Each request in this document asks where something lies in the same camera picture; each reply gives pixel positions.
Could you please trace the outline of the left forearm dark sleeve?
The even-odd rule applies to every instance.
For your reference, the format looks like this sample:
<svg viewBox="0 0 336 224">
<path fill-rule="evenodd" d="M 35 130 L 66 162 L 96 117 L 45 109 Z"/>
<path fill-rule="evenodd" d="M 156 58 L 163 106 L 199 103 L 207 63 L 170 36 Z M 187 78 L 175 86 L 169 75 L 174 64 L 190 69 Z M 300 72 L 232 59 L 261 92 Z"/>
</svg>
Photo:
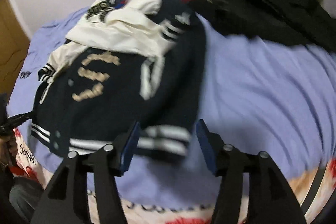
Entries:
<svg viewBox="0 0 336 224">
<path fill-rule="evenodd" d="M 1 223 L 30 223 L 43 192 L 37 181 L 1 167 Z"/>
</svg>

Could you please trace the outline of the person's left hand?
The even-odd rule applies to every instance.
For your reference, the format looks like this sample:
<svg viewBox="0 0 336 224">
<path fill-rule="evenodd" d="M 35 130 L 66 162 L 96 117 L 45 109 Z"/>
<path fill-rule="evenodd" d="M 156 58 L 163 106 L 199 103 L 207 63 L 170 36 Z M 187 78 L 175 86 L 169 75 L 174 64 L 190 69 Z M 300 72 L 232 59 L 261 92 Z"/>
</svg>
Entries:
<svg viewBox="0 0 336 224">
<path fill-rule="evenodd" d="M 15 164 L 17 153 L 18 147 L 14 132 L 8 136 L 1 136 L 1 166 L 7 167 Z"/>
</svg>

